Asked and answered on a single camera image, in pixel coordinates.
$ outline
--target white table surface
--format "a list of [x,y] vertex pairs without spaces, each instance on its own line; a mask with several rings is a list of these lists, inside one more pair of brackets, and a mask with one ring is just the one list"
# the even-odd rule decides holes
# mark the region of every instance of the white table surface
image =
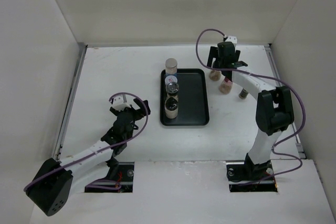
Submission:
[[[241,60],[255,73],[273,76],[264,46],[238,46]],[[204,62],[209,45],[200,46]],[[175,58],[179,68],[201,68],[195,46],[89,48],[73,104],[62,157],[79,153],[99,140],[115,121],[108,102],[117,92],[149,100],[152,114],[144,132],[118,156],[119,161],[210,161],[244,159],[257,134],[256,101],[241,100],[241,87],[228,95],[206,75],[210,122],[198,127],[166,127],[160,122],[160,73],[165,60]],[[281,139],[293,133],[292,126]],[[298,155],[293,137],[279,145],[280,152]]]
[[[298,165],[273,161],[276,172]],[[30,224],[335,224],[313,161],[277,177],[278,193],[230,193],[224,162],[136,162],[133,193],[76,194]]]

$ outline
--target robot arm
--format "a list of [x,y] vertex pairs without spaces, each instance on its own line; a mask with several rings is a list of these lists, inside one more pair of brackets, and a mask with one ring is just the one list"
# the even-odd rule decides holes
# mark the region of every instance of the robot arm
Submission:
[[[128,105],[124,95],[115,97],[110,111],[117,116],[117,119],[113,127],[108,130],[101,140],[74,156],[68,156],[60,161],[50,158],[42,164],[33,180],[55,169],[59,169],[59,171],[32,184],[26,190],[26,195],[47,216],[57,213],[67,202],[69,195],[74,191],[78,191],[80,186],[85,186],[106,176],[109,167],[115,167],[118,162],[114,157],[126,148],[127,143],[113,148],[108,147],[131,138],[133,131],[139,129],[135,122],[146,115],[142,103],[138,99],[134,99],[134,102],[140,107],[139,109],[136,110],[131,105]],[[144,101],[144,104],[148,114],[150,114],[148,101]],[[67,164],[79,160],[81,161],[62,169],[63,166],[65,167]]]
[[217,48],[211,47],[207,65],[225,69],[222,71],[224,76],[243,87],[257,100],[256,122],[259,129],[255,142],[246,154],[244,164],[234,165],[235,171],[231,170],[231,176],[228,176],[228,179],[231,181],[258,180],[270,167],[273,145],[282,131],[294,121],[292,100],[290,90],[286,86],[275,87],[261,78],[230,71],[230,69],[239,69],[252,73],[245,62],[238,61],[239,56],[240,51],[235,49],[233,42],[220,42]]

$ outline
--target purple cable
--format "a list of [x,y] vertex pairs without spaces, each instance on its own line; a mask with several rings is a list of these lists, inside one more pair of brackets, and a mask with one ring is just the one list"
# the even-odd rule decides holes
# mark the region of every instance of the purple cable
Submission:
[[[120,142],[120,143],[112,144],[112,145],[110,145],[110,146],[104,147],[104,148],[100,149],[100,150],[98,151],[98,153],[103,152],[103,151],[105,151],[105,150],[107,150],[107,149],[110,149],[110,148],[113,148],[113,147],[122,145],[122,144],[124,144],[124,143],[127,143],[127,142],[129,142],[129,141],[135,139],[137,136],[139,136],[139,135],[143,132],[143,130],[144,130],[145,127],[147,126],[147,123],[148,123],[148,109],[147,109],[147,107],[146,107],[146,104],[145,104],[145,103],[144,103],[138,96],[136,96],[135,94],[131,94],[131,93],[127,93],[127,92],[120,92],[120,93],[117,93],[117,94],[114,94],[113,96],[111,96],[110,99],[109,99],[109,101],[111,102],[111,101],[113,100],[114,97],[117,97],[118,95],[123,95],[123,94],[125,94],[125,95],[130,95],[130,96],[132,96],[132,97],[134,97],[134,98],[137,98],[137,99],[141,102],[141,104],[144,106],[145,111],[146,111],[146,121],[145,121],[145,124],[143,125],[143,127],[139,130],[139,132],[138,132],[135,136],[133,136],[133,137],[131,137],[130,139],[127,139],[127,140],[125,140],[125,141],[122,141],[122,142]],[[42,179],[44,179],[44,178],[46,178],[46,177],[49,177],[50,175],[52,175],[52,174],[54,174],[54,173],[56,173],[56,172],[58,172],[58,171],[60,171],[60,170],[63,170],[63,169],[65,169],[65,168],[68,168],[69,166],[76,165],[76,164],[78,164],[78,163],[80,163],[80,162],[82,162],[82,161],[84,161],[84,160],[87,160],[88,158],[93,157],[93,156],[95,156],[95,155],[96,155],[96,153],[91,153],[91,154],[89,154],[89,155],[87,155],[87,156],[85,156],[85,157],[82,157],[82,158],[80,158],[80,159],[78,159],[78,160],[75,160],[75,161],[73,161],[73,162],[71,162],[71,163],[69,163],[69,164],[66,164],[66,165],[64,165],[64,166],[60,166],[60,167],[58,167],[58,168],[52,170],[51,172],[48,172],[48,173],[46,173],[46,174],[44,174],[44,175],[38,177],[37,179],[34,179],[32,182],[30,182],[30,183],[23,189],[23,191],[26,192],[26,191],[28,190],[29,187],[31,187],[32,185],[34,185],[34,184],[40,182]]]
[[245,184],[239,184],[239,185],[241,185],[241,186],[252,185],[252,184],[255,184],[255,183],[257,183],[257,182],[263,181],[263,180],[265,180],[265,179],[268,179],[268,178],[271,178],[271,177],[274,177],[274,176],[277,176],[277,175],[280,175],[280,174],[293,172],[294,170],[297,170],[297,169],[301,168],[301,166],[303,165],[303,163],[302,163],[302,160],[301,160],[300,158],[298,158],[298,157],[296,157],[296,156],[293,156],[293,155],[290,155],[290,154],[277,153],[277,152],[274,151],[274,148],[275,148],[276,146],[278,146],[279,144],[283,143],[284,141],[286,141],[286,140],[292,138],[293,136],[299,134],[299,132],[302,131],[303,127],[304,127],[305,124],[306,124],[306,109],[304,108],[305,106],[303,105],[303,101],[302,101],[301,97],[299,96],[299,94],[296,92],[296,90],[295,90],[290,84],[288,84],[287,82],[282,81],[282,80],[280,80],[280,79],[278,79],[278,78],[276,78],[276,77],[263,76],[263,75],[261,75],[261,74],[250,73],[250,72],[248,72],[248,71],[239,70],[239,69],[231,69],[231,68],[212,68],[212,67],[208,67],[206,64],[204,64],[204,63],[201,61],[201,59],[200,59],[200,57],[199,57],[199,54],[198,54],[198,44],[200,43],[200,39],[201,39],[202,35],[203,35],[205,32],[207,32],[207,31],[216,31],[216,32],[220,33],[223,37],[226,37],[226,35],[225,35],[222,31],[220,31],[220,30],[218,30],[218,29],[209,28],[209,29],[205,29],[204,31],[201,32],[201,34],[199,35],[199,37],[197,38],[197,41],[196,41],[196,56],[197,56],[197,58],[198,58],[198,61],[200,62],[200,64],[201,64],[203,67],[205,67],[205,68],[207,68],[207,69],[210,69],[210,70],[217,70],[217,71],[234,71],[234,72],[240,72],[240,73],[248,74],[248,75],[253,76],[253,77],[264,78],[264,79],[269,79],[269,80],[274,80],[274,81],[281,82],[282,84],[286,85],[286,86],[293,92],[293,94],[295,95],[295,97],[298,99],[299,104],[300,104],[301,109],[302,109],[302,124],[301,124],[301,126],[300,126],[300,127],[297,129],[297,131],[294,132],[293,134],[291,134],[291,135],[285,137],[284,139],[278,141],[277,143],[275,143],[274,146],[273,146],[273,149],[272,149],[272,152],[273,152],[274,154],[276,154],[276,155],[283,155],[283,156],[288,156],[288,157],[292,157],[292,158],[297,159],[298,161],[300,161],[300,165],[297,166],[296,168],[293,168],[293,169],[290,169],[290,170],[286,170],[286,171],[284,171],[284,172],[275,173],[275,174],[272,174],[272,175],[270,175],[270,176],[264,177],[264,178],[262,178],[262,179],[259,179],[259,180],[257,180],[257,181],[254,181],[254,182],[248,182],[248,183],[245,183]]
[[[118,185],[118,187],[109,187],[109,186],[99,186],[99,185],[94,185],[93,183],[96,182],[112,182]],[[108,179],[99,179],[91,182],[89,185],[86,186],[86,188],[97,188],[97,189],[105,189],[105,190],[119,190],[121,188],[120,183],[114,181],[114,180],[108,180]]]

